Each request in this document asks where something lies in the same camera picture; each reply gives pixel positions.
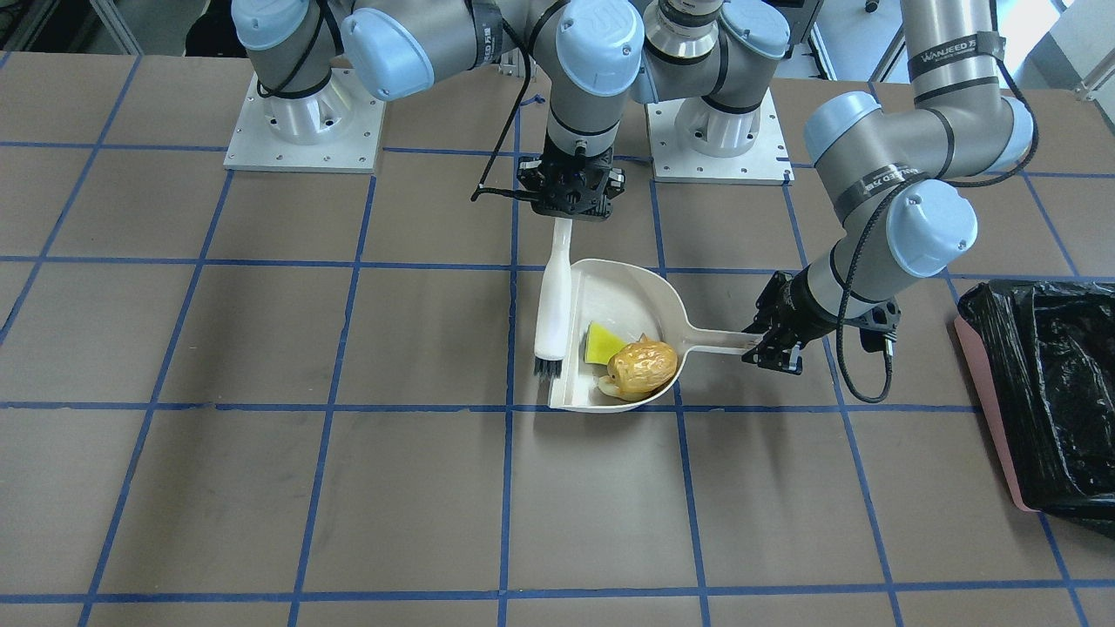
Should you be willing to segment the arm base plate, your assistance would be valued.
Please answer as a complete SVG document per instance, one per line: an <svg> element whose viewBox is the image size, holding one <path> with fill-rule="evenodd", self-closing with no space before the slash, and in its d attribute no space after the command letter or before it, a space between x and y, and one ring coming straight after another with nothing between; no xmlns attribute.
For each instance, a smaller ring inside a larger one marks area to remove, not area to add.
<svg viewBox="0 0 1115 627"><path fill-rule="evenodd" d="M653 177L666 183L783 185L794 181L770 91L757 110L727 114L704 99L646 104Z"/></svg>
<svg viewBox="0 0 1115 627"><path fill-rule="evenodd" d="M224 166L234 171L374 174L386 104L350 69L334 68L322 91L263 98L248 84Z"/></svg>

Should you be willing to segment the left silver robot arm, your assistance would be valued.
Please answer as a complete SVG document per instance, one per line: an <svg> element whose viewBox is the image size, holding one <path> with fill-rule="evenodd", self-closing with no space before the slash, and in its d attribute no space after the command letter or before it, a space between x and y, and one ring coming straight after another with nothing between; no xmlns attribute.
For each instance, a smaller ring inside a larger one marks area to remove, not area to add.
<svg viewBox="0 0 1115 627"><path fill-rule="evenodd" d="M672 145L739 158L763 125L762 104L791 44L788 20L763 1L638 1L644 64L638 103L678 102ZM778 273L757 300L741 356L796 374L809 341L853 324L883 332L893 299L964 253L978 219L963 179L1037 146L1032 112L1000 91L1004 37L990 1L903 1L912 110L888 112L867 91L821 104L804 142L844 237L797 274Z"/></svg>

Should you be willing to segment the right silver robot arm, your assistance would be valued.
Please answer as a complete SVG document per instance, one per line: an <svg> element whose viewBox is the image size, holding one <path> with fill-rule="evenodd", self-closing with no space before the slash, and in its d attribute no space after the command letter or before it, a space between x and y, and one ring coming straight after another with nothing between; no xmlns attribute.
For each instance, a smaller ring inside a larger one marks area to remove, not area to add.
<svg viewBox="0 0 1115 627"><path fill-rule="evenodd" d="M518 51L549 77L550 110L540 158L518 162L506 196L545 218L603 221L626 189L613 144L644 48L629 1L234 1L231 20L264 122L289 145L321 145L349 122L334 58L392 102Z"/></svg>

